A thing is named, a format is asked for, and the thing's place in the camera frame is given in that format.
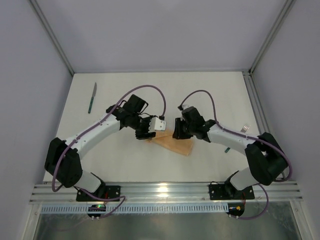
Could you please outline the knife with green handle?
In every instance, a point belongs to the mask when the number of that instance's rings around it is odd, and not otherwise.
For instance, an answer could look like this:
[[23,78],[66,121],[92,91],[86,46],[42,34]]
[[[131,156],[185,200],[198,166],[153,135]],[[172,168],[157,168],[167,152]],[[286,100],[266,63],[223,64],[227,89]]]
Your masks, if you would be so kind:
[[97,83],[95,82],[94,83],[94,87],[93,87],[93,91],[92,91],[92,95],[91,95],[91,98],[90,98],[89,107],[88,107],[88,114],[90,114],[91,111],[92,111],[93,102],[94,102],[94,99],[95,99],[95,96],[96,96],[96,92],[97,92]]

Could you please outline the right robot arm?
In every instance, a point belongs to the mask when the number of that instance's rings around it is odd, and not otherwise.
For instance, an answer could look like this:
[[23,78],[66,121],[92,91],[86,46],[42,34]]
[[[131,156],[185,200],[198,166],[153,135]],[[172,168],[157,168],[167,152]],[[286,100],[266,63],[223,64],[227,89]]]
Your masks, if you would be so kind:
[[280,147],[270,133],[259,136],[231,132],[213,120],[205,120],[193,106],[178,107],[181,117],[175,119],[172,137],[185,140],[196,137],[208,143],[229,147],[243,154],[248,167],[233,173],[222,184],[221,196],[227,199],[239,199],[245,189],[261,184],[269,186],[289,165],[281,155]]

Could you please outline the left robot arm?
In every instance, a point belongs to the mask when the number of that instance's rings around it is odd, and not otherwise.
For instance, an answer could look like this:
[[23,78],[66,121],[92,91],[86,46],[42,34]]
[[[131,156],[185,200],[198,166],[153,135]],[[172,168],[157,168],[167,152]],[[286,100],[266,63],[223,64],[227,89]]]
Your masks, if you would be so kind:
[[102,179],[83,170],[81,161],[102,140],[123,128],[133,129],[138,140],[152,139],[157,131],[164,130],[166,124],[162,118],[155,115],[142,117],[142,109],[147,106],[147,102],[133,94],[129,100],[121,101],[120,106],[110,106],[106,114],[84,132],[65,140],[54,138],[49,144],[45,170],[63,187],[78,188],[78,201],[118,201],[119,196],[111,197],[110,188]]

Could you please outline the orange cloth napkin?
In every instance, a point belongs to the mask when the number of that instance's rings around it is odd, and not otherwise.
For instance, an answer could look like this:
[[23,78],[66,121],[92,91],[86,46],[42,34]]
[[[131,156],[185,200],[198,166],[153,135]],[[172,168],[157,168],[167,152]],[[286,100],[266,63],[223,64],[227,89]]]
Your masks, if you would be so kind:
[[154,138],[146,140],[148,143],[157,144],[174,153],[188,156],[193,149],[194,141],[190,139],[173,138],[173,130],[157,131]]

